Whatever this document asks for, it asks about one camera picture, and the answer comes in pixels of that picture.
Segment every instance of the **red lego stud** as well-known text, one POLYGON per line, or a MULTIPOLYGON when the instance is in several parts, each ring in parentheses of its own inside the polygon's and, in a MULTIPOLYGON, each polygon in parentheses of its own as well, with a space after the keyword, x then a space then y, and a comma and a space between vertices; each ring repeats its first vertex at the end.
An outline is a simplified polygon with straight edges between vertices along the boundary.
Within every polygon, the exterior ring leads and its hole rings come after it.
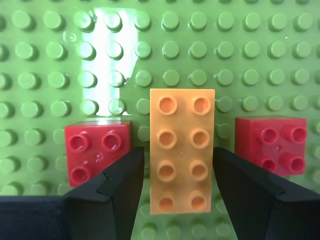
POLYGON ((131 150, 129 121, 84 121, 65 127, 68 178, 76 187, 131 150))
POLYGON ((237 117, 235 153, 280 176, 306 168, 307 120, 284 116, 237 117))

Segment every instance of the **green lego stud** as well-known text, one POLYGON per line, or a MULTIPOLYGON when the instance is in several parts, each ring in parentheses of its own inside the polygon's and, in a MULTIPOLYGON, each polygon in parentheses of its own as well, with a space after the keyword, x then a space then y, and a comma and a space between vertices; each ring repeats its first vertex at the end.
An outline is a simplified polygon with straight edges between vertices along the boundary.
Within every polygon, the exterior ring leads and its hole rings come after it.
POLYGON ((99 111, 99 105, 96 101, 86 99, 80 103, 80 109, 86 116, 92 116, 99 111))
POLYGON ((63 29, 66 24, 63 17, 56 11, 47 11, 43 15, 43 22, 47 28, 53 31, 59 31, 63 29))
POLYGON ((173 87, 179 83, 180 75, 176 70, 170 69, 163 74, 162 79, 167 86, 173 87))
POLYGON ((0 119, 10 118, 14 113, 15 109, 10 102, 0 102, 0 119))
POLYGON ((145 11, 137 11, 133 18, 134 26, 139 31, 146 31, 149 29, 151 20, 148 13, 145 11))
POLYGON ((93 88, 97 85, 97 77, 89 71, 82 71, 78 75, 78 83, 86 89, 93 88))
POLYGON ((216 108, 221 113, 229 112, 232 109, 232 107, 232 99, 228 96, 223 96, 216 102, 216 108))
POLYGON ((229 69, 222 69, 214 77, 216 78, 217 83, 221 86, 228 86, 234 80, 234 74, 229 69))
POLYGON ((104 23, 114 33, 119 32, 122 28, 122 19, 115 11, 110 11, 104 16, 104 23))
POLYGON ((147 98, 140 98, 136 103, 138 113, 147 115, 150 113, 150 100, 147 98))
POLYGON ((189 26, 194 31, 201 31, 207 24, 207 16, 201 11, 196 11, 191 15, 189 26))
POLYGON ((135 75, 135 82, 140 87, 147 87, 151 84, 152 76, 151 74, 146 70, 138 71, 135 75))
POLYGON ((167 41, 162 47, 162 54, 166 59, 174 59, 179 53, 179 45, 175 41, 167 41))
POLYGON ((114 88, 120 88, 125 82, 124 76, 119 71, 109 72, 106 79, 110 86, 114 88))

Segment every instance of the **lego stud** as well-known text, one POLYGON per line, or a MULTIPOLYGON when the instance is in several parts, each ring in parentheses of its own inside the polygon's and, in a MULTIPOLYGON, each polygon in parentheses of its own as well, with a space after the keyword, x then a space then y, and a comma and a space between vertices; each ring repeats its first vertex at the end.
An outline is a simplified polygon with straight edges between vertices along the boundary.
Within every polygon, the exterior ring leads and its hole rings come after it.
POLYGON ((299 174, 304 171, 306 167, 305 160, 291 153, 285 152, 279 157, 279 164, 292 173, 299 174))
POLYGON ((77 166, 71 170, 70 179, 77 185, 83 184, 91 178, 91 172, 85 166, 77 166))
POLYGON ((201 191, 193 191, 188 196, 189 207, 195 211, 203 211, 207 205, 207 200, 201 191))
POLYGON ((258 158, 255 163, 269 172, 273 173, 276 170, 276 162, 271 157, 262 156, 258 158))
POLYGON ((156 174, 162 182, 170 182, 176 177, 177 171, 171 161, 163 160, 159 163, 156 174))
POLYGON ((304 143, 308 136, 307 130, 304 127, 294 125, 285 126, 280 134, 284 139, 287 139, 294 144, 304 143))
POLYGON ((70 151, 81 154, 89 147, 90 140, 84 133, 76 134, 67 140, 67 147, 70 151))
POLYGON ((170 192, 165 192, 159 201, 159 210, 163 213, 169 213, 175 206, 174 197, 170 192))
POLYGON ((162 115, 172 115, 177 110, 177 100, 173 96, 162 96, 158 100, 158 111, 162 115))
POLYGON ((189 173, 195 181, 203 181, 208 176, 208 167, 203 161, 193 160, 189 165, 189 173))
POLYGON ((161 148, 172 149, 177 143, 177 135, 171 130, 163 130, 157 134, 156 140, 161 148))
POLYGON ((272 127, 261 127, 257 132, 258 140, 262 144, 274 144, 278 139, 278 132, 272 127))
POLYGON ((192 99, 192 112, 199 116, 206 115, 211 109, 211 102, 206 96, 197 96, 192 99))
POLYGON ((122 138, 116 131, 111 130, 102 137, 101 144, 105 150, 115 152, 121 147, 122 138))
POLYGON ((206 130, 196 128, 190 133, 189 139, 194 148, 204 149, 209 145, 210 135, 206 130))

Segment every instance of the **orange lego brick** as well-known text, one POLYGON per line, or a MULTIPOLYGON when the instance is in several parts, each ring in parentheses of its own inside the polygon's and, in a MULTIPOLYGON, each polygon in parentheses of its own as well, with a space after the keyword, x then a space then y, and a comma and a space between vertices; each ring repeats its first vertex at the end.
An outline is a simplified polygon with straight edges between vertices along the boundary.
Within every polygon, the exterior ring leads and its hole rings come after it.
POLYGON ((150 212, 211 210, 215 90, 150 90, 150 212))

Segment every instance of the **green baseplate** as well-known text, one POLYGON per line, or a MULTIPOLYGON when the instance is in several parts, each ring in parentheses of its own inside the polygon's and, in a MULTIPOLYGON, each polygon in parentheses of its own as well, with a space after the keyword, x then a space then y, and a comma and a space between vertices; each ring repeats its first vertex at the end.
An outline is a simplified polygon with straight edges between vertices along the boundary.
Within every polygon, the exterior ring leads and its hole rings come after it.
POLYGON ((215 89, 214 145, 231 151, 237 116, 307 118, 307 168, 289 179, 320 192, 319 11, 319 0, 0 0, 1 194, 66 193, 64 126, 120 117, 146 148, 131 239, 235 240, 215 179, 211 213, 150 215, 150 88, 215 89))

